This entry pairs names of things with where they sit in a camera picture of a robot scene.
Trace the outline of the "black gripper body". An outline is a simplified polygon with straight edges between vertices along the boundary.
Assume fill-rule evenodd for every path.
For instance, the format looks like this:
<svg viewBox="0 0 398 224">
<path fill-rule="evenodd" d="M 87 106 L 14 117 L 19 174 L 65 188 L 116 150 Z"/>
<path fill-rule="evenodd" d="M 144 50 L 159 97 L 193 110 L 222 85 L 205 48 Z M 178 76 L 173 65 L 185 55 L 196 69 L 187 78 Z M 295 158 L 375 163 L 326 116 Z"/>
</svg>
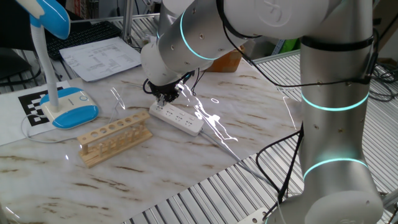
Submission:
<svg viewBox="0 0 398 224">
<path fill-rule="evenodd" d="M 176 89 L 178 81 L 162 86 L 157 86 L 150 81 L 147 84 L 149 85 L 150 93 L 156 97 L 157 101 L 163 96 L 165 102 L 171 103 L 179 97 L 179 91 Z"/>
</svg>

